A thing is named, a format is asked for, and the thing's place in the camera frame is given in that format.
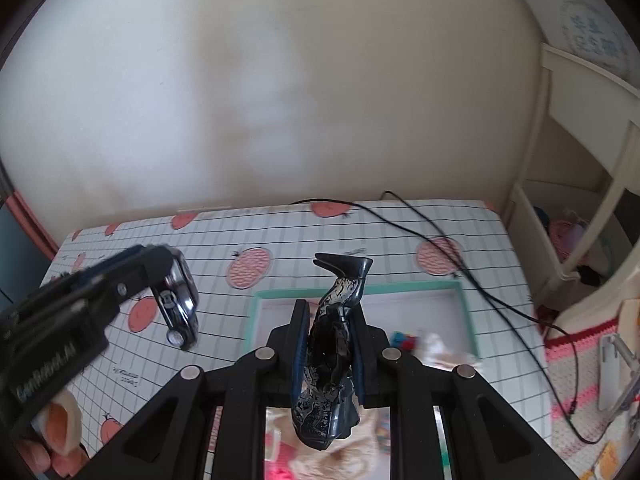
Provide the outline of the left hand with taped fingers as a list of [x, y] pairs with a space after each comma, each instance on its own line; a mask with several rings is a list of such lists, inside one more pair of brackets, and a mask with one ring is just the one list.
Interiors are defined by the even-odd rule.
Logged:
[[17, 452], [33, 474], [53, 470], [62, 479], [72, 478], [89, 457], [80, 445], [81, 412], [74, 396], [61, 391], [37, 415], [37, 434], [42, 442], [18, 440]]

